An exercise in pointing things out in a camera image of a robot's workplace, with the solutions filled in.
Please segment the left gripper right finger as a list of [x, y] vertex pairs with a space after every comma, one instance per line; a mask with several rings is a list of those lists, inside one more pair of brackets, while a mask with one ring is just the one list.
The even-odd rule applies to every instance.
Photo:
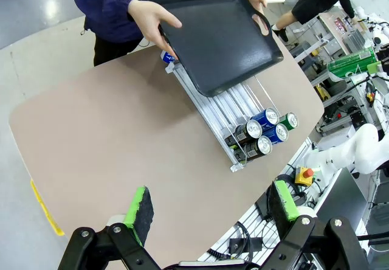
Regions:
[[324, 269], [368, 269], [368, 260], [350, 222], [336, 216], [327, 222], [300, 214], [283, 181], [269, 187], [269, 210], [280, 242], [260, 266], [294, 269], [304, 254], [313, 254]]

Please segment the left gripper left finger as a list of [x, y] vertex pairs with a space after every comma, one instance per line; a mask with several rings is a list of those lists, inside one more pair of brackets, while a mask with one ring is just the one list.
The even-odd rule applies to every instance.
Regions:
[[106, 269], [120, 261], [126, 269], [159, 269], [144, 245], [153, 221], [150, 191], [139, 187], [122, 221], [96, 232], [90, 227], [74, 230], [59, 269]]

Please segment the person's left hand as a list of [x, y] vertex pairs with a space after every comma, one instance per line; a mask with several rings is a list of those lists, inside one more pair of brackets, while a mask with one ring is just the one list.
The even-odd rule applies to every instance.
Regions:
[[[264, 14], [263, 8], [267, 7], [267, 1], [266, 0], [248, 0], [252, 7], [256, 9], [258, 12]], [[258, 26], [263, 26], [266, 32], [269, 32], [269, 28], [267, 27], [266, 23], [262, 19], [262, 17], [258, 16], [257, 14], [254, 14], [252, 16], [252, 19], [256, 22]]]

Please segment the person's right hand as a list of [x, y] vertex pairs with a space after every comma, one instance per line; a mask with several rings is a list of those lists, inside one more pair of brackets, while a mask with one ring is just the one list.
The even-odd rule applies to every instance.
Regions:
[[161, 22], [166, 22], [175, 28], [182, 27], [182, 23], [172, 13], [155, 2], [132, 0], [128, 4], [128, 14], [148, 41], [153, 42], [157, 47], [178, 59], [159, 31]]

